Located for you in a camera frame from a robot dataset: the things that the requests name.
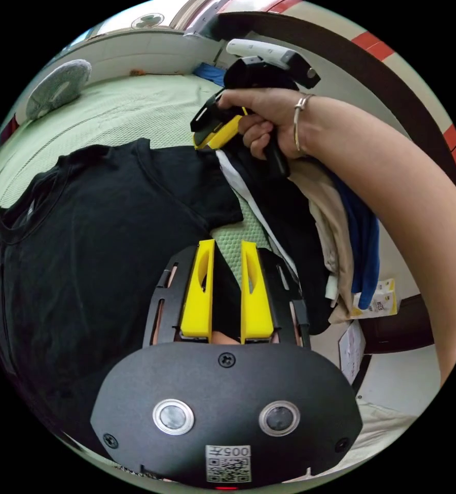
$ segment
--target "t-shirt sleeve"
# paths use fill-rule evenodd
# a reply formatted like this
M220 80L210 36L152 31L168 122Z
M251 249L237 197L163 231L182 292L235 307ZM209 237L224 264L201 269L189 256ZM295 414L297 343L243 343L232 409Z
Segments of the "t-shirt sleeve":
M243 221L238 198L226 181L214 151L179 146L152 150L151 155L161 185L194 211L209 231Z

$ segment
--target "screw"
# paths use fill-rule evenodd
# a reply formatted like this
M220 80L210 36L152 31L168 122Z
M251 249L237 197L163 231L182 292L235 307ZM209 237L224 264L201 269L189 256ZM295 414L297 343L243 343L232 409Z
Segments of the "screw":
M221 367L229 368L234 366L234 363L236 362L236 358L234 357L233 354L230 354L229 352L224 352L223 354L219 355L217 361L219 362L219 365Z
M342 453L350 443L350 440L347 437L343 437L336 443L335 451L336 453Z
M111 434L105 434L103 436L103 439L109 448L111 449L118 448L118 441Z

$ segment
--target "qr code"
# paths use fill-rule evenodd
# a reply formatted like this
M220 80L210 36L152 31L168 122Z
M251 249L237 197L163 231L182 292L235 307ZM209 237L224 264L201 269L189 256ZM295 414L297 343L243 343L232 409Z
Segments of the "qr code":
M251 482L250 446L206 446L207 481Z

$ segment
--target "gray pillow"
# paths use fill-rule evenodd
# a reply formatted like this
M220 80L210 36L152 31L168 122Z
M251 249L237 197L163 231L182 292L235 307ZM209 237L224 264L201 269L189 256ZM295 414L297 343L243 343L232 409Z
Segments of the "gray pillow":
M56 68L34 89L27 102L26 115L37 120L79 97L89 80L92 66L86 60L72 60Z

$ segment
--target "black t-shirt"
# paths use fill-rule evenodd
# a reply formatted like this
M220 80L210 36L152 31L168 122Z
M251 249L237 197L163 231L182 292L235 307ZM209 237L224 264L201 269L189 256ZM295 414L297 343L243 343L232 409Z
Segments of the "black t-shirt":
M142 347L172 255L240 222L214 152L94 145L31 181L0 210L0 353L62 430L105 454L89 419L110 369ZM237 337L240 290L216 251L213 325Z

